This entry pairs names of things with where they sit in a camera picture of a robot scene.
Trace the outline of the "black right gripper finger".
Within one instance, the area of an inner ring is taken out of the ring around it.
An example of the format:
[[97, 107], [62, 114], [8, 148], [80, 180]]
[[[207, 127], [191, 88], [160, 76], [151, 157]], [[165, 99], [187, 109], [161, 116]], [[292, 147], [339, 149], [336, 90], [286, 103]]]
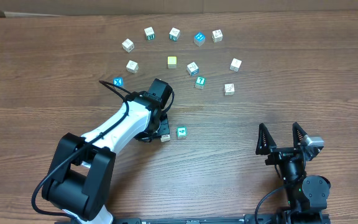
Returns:
[[294, 122], [292, 125], [293, 132], [293, 147], [298, 147], [301, 145], [301, 141], [304, 136], [307, 135], [307, 132], [297, 123]]
[[264, 123], [259, 124], [259, 135], [256, 145], [256, 155], [269, 155], [276, 150], [277, 145]]

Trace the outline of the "leaf drawing wooden block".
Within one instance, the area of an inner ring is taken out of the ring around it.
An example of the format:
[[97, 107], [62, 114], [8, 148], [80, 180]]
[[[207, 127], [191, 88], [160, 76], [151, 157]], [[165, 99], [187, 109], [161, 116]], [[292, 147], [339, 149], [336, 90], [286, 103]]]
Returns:
[[170, 135], [169, 134], [161, 135], [160, 140], [161, 140], [161, 142], [167, 142], [170, 140]]

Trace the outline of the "green 4 wooden block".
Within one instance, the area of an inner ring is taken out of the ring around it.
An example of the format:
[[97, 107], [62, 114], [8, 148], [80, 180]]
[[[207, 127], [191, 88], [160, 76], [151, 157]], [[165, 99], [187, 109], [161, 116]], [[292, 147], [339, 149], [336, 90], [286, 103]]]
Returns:
[[187, 128], [186, 127], [177, 127], [177, 138], [186, 139], [187, 137]]

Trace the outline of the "green 7 wooden block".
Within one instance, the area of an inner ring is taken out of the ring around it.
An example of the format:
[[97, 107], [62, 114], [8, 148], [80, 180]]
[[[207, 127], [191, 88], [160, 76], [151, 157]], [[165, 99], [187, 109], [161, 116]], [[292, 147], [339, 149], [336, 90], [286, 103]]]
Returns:
[[203, 89], [206, 83], [206, 79], [204, 77], [197, 77], [195, 81], [195, 87], [198, 89]]

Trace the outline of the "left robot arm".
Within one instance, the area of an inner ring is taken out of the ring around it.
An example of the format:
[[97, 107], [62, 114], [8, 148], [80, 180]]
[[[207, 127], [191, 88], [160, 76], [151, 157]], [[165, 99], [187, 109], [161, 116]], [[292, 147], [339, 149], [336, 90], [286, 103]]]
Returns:
[[167, 112], [174, 96], [172, 87], [156, 78], [147, 91], [121, 96], [121, 108], [96, 129], [64, 135], [32, 194], [33, 209], [68, 217], [70, 223], [114, 223], [106, 202], [116, 156], [131, 139], [151, 142], [170, 133]]

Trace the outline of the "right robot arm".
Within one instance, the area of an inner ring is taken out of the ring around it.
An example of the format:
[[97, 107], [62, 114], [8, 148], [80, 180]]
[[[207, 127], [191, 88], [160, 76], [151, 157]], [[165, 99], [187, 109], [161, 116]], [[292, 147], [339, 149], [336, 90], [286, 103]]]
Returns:
[[329, 223], [327, 199], [330, 181], [320, 175], [307, 175], [306, 163], [312, 161], [323, 149], [320, 136], [310, 136], [297, 122], [292, 124], [293, 146], [278, 147], [266, 125], [259, 124], [259, 136], [255, 153], [265, 155], [267, 166], [274, 166], [283, 185], [265, 195], [257, 204], [254, 221], [258, 223], [259, 209], [273, 194], [284, 190], [288, 206], [279, 208], [267, 223]]

